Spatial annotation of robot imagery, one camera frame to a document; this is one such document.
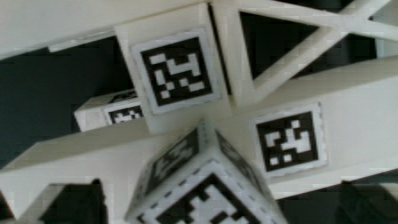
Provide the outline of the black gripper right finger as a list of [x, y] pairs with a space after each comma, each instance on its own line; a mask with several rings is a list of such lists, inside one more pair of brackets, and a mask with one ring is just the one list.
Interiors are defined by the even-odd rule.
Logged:
[[277, 202], [290, 224], [398, 224], [394, 182], [345, 182]]

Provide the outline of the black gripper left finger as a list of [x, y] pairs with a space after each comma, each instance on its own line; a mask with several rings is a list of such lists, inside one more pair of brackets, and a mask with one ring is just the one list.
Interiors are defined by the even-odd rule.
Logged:
[[50, 184], [16, 224], [108, 224], [101, 181]]

